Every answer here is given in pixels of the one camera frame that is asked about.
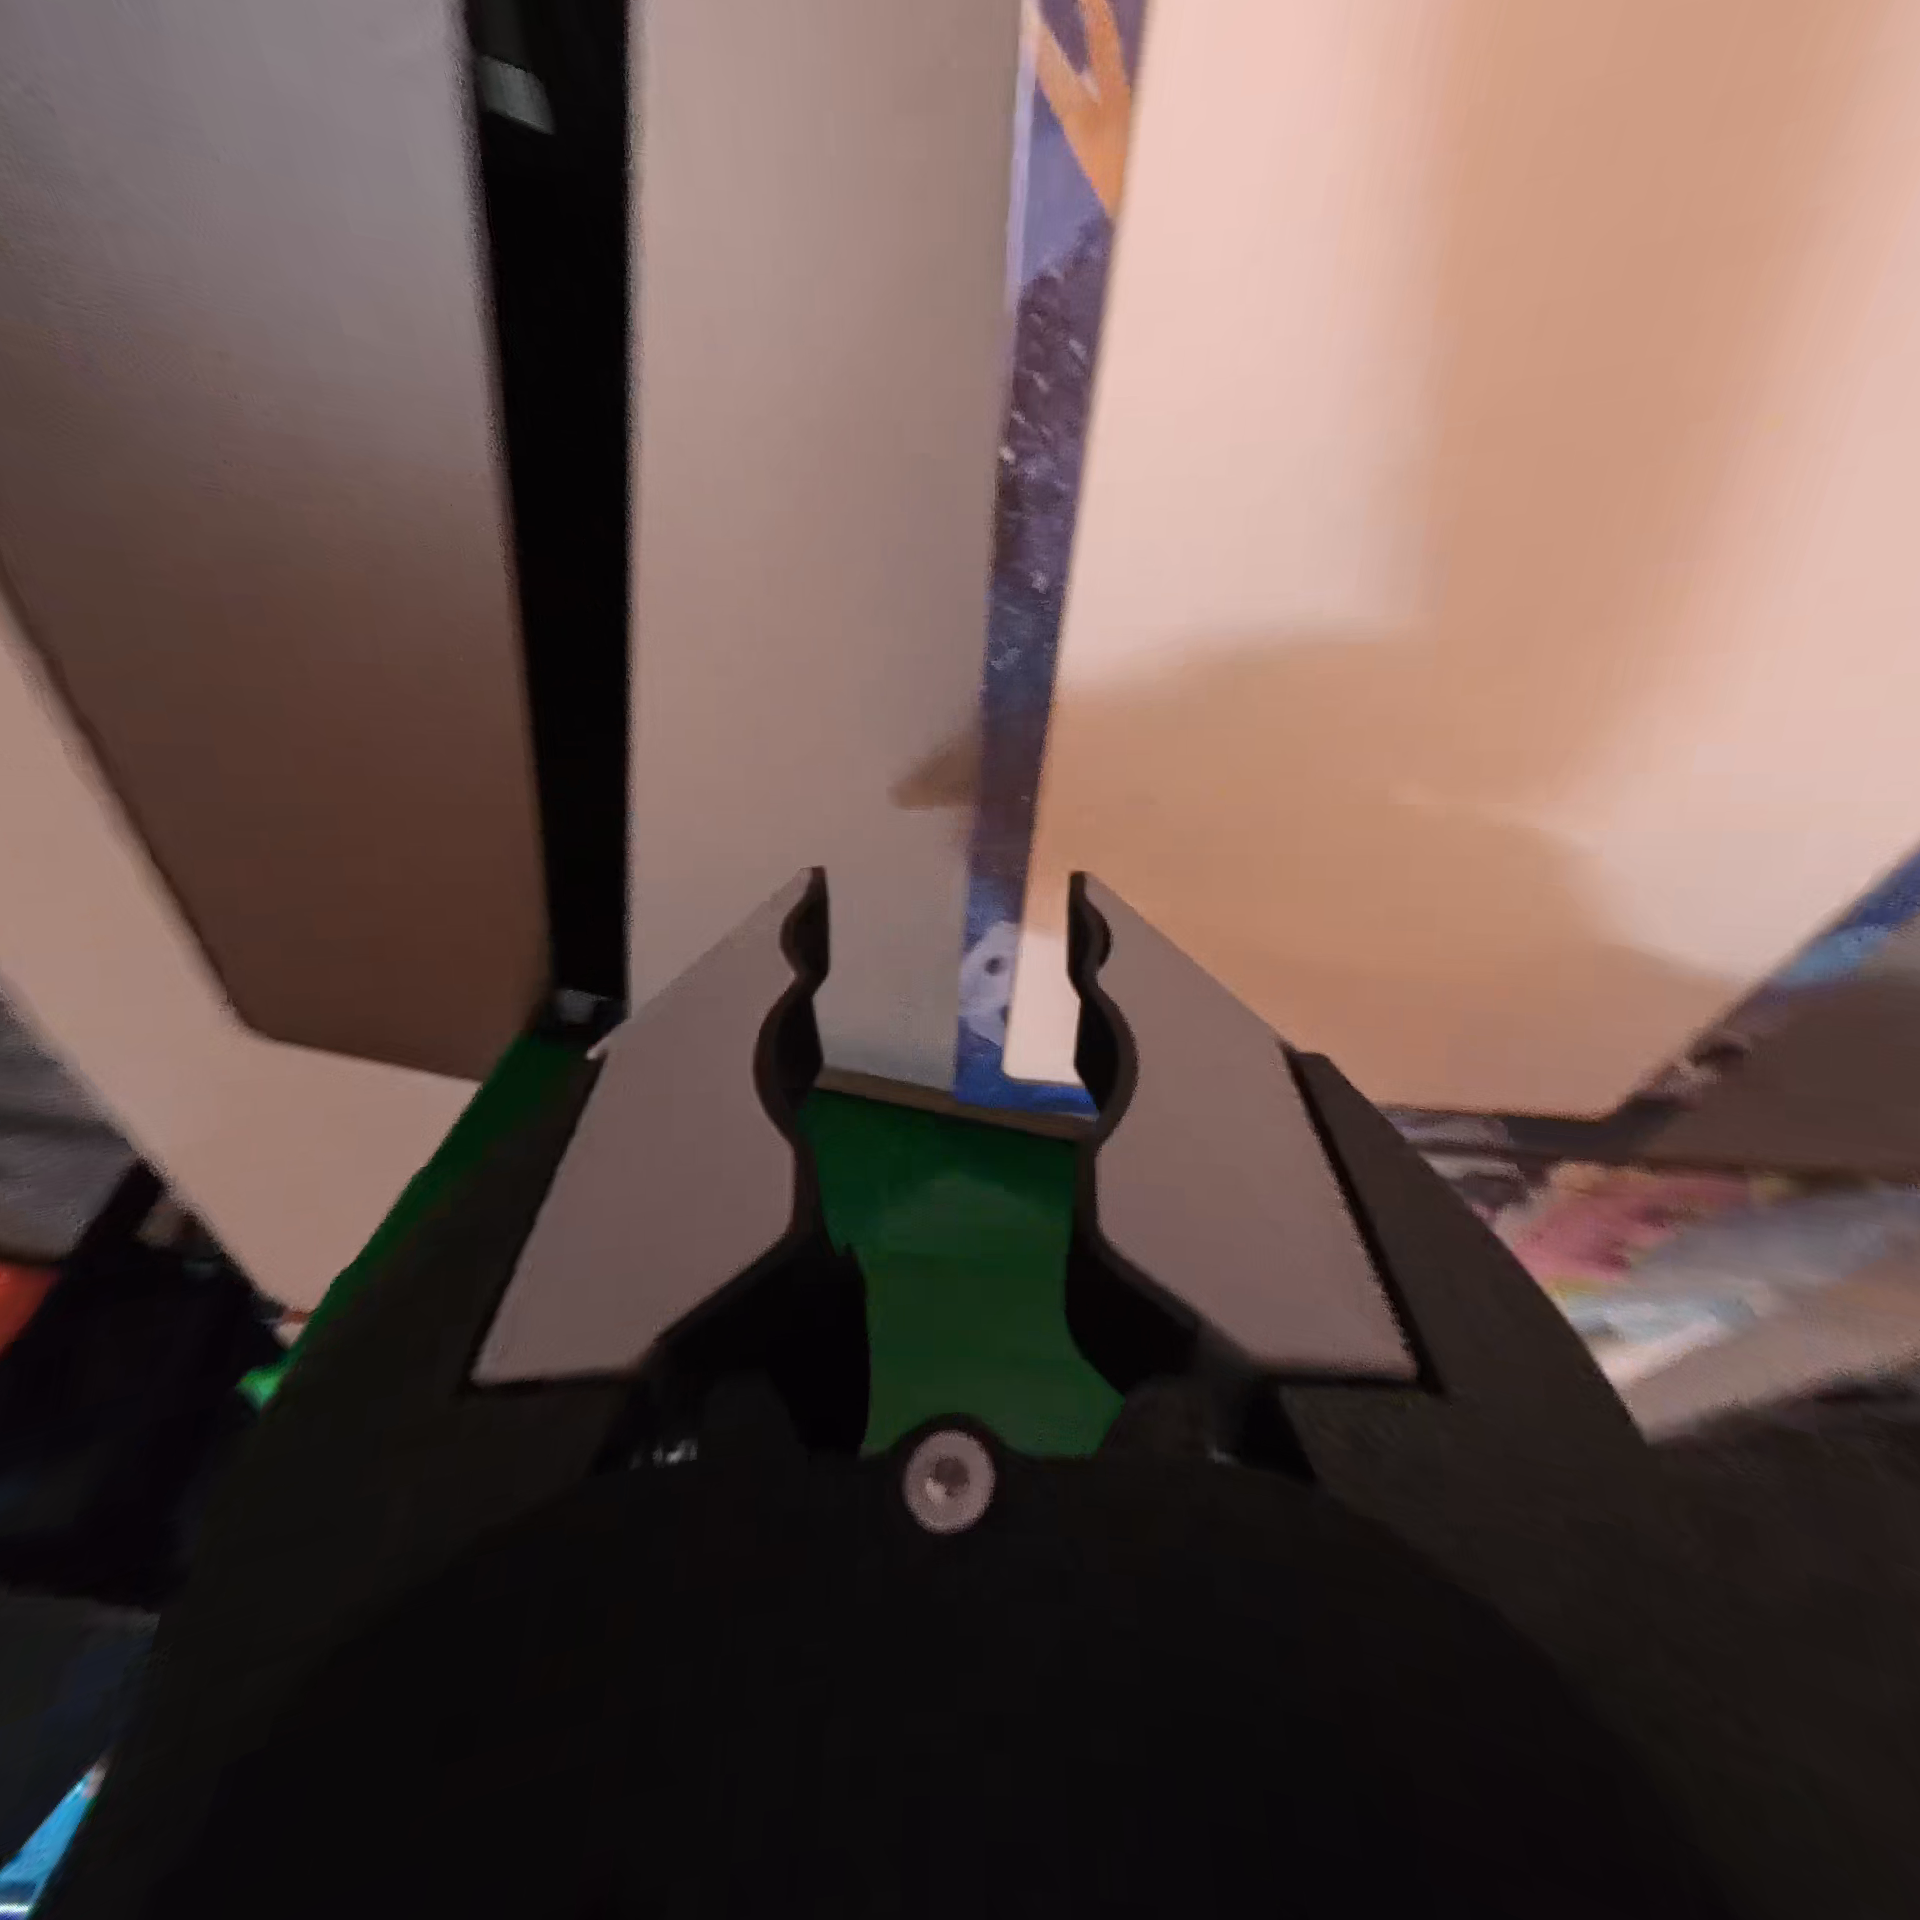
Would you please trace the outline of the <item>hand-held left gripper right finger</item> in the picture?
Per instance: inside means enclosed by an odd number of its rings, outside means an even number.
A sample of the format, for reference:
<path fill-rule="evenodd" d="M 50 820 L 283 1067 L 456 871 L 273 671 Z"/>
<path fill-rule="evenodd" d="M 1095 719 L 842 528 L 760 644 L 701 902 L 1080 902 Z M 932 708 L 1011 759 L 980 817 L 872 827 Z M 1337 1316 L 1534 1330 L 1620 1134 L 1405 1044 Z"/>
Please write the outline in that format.
<path fill-rule="evenodd" d="M 1280 1036 L 1113 886 L 1068 885 L 1093 1253 L 1265 1373 L 1414 1383 L 1418 1353 Z"/>

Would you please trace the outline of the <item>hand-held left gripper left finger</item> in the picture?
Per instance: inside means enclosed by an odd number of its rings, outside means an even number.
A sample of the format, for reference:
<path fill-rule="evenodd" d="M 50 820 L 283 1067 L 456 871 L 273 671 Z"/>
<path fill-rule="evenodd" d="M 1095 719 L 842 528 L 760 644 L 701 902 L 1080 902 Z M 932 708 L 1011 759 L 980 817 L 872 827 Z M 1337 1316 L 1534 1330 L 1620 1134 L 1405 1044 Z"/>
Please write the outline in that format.
<path fill-rule="evenodd" d="M 473 1383 L 637 1373 L 809 1234 L 803 1106 L 825 1065 L 829 970 L 829 876 L 803 868 L 598 1044 Z"/>

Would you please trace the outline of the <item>forest animal jigsaw puzzle board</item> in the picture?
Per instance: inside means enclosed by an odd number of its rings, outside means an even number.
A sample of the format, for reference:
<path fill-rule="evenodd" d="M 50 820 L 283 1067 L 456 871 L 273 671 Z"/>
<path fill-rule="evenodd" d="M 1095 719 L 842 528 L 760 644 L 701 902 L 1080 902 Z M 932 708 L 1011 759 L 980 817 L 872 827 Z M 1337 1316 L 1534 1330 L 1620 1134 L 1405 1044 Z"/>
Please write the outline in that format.
<path fill-rule="evenodd" d="M 1614 1110 L 1917 842 L 1917 4 L 1151 4 L 1077 508 L 1011 1073 Z"/>

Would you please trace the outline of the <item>grey desk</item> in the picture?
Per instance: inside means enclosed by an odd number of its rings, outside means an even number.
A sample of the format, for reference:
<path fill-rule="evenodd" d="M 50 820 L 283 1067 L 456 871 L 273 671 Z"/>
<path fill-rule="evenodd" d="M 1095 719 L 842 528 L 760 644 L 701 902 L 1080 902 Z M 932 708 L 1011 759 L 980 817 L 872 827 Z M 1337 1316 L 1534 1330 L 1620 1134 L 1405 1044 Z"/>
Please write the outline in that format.
<path fill-rule="evenodd" d="M 1027 78 L 1019 4 L 637 4 L 626 941 L 657 996 L 804 867 L 844 1075 L 945 1091 Z M 477 1078 L 249 1028 L 4 585 L 4 1000 L 262 1292 L 313 1308 Z"/>

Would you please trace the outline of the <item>dark grey desk flap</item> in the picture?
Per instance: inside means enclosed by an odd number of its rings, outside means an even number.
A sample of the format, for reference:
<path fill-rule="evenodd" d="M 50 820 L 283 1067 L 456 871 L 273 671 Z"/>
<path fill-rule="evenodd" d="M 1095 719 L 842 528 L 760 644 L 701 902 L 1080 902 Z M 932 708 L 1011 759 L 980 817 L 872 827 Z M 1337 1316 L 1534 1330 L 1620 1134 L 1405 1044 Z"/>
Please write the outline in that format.
<path fill-rule="evenodd" d="M 626 4 L 4 4 L 4 585 L 227 1004 L 484 1078 L 618 613 Z"/>

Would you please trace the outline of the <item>green plastic bin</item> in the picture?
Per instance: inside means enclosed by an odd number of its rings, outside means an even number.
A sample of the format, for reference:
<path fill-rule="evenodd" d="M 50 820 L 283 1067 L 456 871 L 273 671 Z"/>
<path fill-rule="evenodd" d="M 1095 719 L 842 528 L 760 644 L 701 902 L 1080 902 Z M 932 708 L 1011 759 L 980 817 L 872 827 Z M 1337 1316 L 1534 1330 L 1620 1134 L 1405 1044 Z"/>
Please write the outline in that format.
<path fill-rule="evenodd" d="M 1074 1149 L 896 1101 L 813 1092 L 809 1233 L 637 1371 L 477 1384 L 473 1366 L 598 1061 L 513 1044 L 341 1272 L 275 1384 L 291 1420 L 376 1457 L 437 1428 L 500 1435 L 581 1402 L 618 1463 L 687 1458 L 711 1405 L 779 1401 L 815 1452 L 883 1452 L 956 1419 L 1029 1454 L 1090 1454 L 1119 1410 L 1068 1330 Z"/>

